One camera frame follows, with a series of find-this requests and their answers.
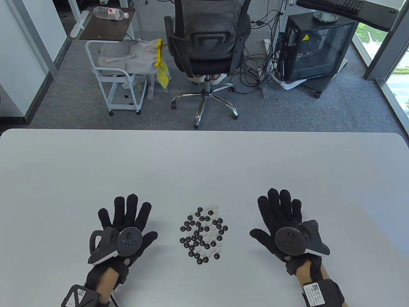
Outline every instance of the keyboard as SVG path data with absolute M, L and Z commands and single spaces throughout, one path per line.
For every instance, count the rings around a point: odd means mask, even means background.
M 364 2 L 360 0 L 314 0 L 314 3 L 340 12 L 357 15 Z

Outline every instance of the shoe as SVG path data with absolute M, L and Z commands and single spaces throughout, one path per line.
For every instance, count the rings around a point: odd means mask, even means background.
M 205 78 L 206 78 L 206 76 L 200 76 L 200 77 L 197 77 L 197 76 L 195 76 L 195 75 L 193 75 L 193 78 L 189 78 L 188 76 L 186 76 L 186 78 L 189 80 L 189 81 L 192 81 L 192 82 L 195 82 L 195 83 L 203 83 L 205 80 Z
M 213 76 L 210 80 L 211 85 L 218 85 L 225 77 L 227 77 L 227 74 L 220 74 L 219 77 L 216 80 L 213 80 Z

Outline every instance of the forearm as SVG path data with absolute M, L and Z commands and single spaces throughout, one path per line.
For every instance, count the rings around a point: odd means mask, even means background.
M 101 275 L 98 286 L 95 289 L 96 292 L 101 294 L 101 303 L 108 303 L 109 297 L 114 290 L 118 277 L 119 274 L 112 268 L 109 268 L 104 274 Z
M 301 267 L 297 269 L 297 272 L 295 273 L 295 275 L 298 278 L 298 282 L 300 283 L 301 288 L 303 287 L 304 284 L 312 282 L 312 279 L 310 277 L 310 267 L 311 267 L 311 261 L 307 260 Z M 321 273 L 324 279 L 330 279 L 323 265 L 321 265 Z M 344 302 L 342 304 L 342 307 L 348 307 L 347 303 Z

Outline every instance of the office chair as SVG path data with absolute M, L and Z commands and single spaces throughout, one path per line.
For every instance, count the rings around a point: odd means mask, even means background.
M 202 102 L 196 113 L 194 128 L 199 129 L 200 120 L 207 100 L 216 100 L 232 111 L 237 119 L 236 108 L 228 101 L 215 95 L 229 89 L 227 83 L 212 89 L 211 75 L 225 73 L 232 76 L 244 62 L 244 47 L 251 32 L 250 16 L 247 14 L 251 0 L 245 0 L 240 10 L 240 0 L 175 0 L 175 27 L 172 18 L 165 17 L 169 53 L 176 66 L 189 78 L 205 75 L 203 89 L 199 93 L 180 93 L 171 101 L 172 109 L 177 108 L 176 99 L 201 96 Z

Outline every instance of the chair base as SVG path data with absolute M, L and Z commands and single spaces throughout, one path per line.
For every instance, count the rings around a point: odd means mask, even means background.
M 195 129 L 199 129 L 200 126 L 200 121 L 202 119 L 202 114 L 203 114 L 203 110 L 205 109 L 205 104 L 207 100 L 216 100 L 217 102 L 220 102 L 222 104 L 224 104 L 226 107 L 228 107 L 232 113 L 231 113 L 231 117 L 232 119 L 236 120 L 238 119 L 238 112 L 236 110 L 236 108 L 227 100 L 224 100 L 223 98 L 220 98 L 218 96 L 215 95 L 216 92 L 219 92 L 221 90 L 225 90 L 225 89 L 229 89 L 231 92 L 235 92 L 236 91 L 236 87 L 231 84 L 231 83 L 227 83 L 222 87 L 219 88 L 215 88 L 212 89 L 210 87 L 210 76 L 207 75 L 204 82 L 203 82 L 203 89 L 200 93 L 180 93 L 177 94 L 171 101 L 171 107 L 172 109 L 176 109 L 178 107 L 176 99 L 178 98 L 182 98 L 182 97 L 189 97 L 189 96 L 201 96 L 202 97 L 202 101 L 199 105 L 198 111 L 196 113 L 195 116 L 195 120 L 194 120 L 194 128 Z

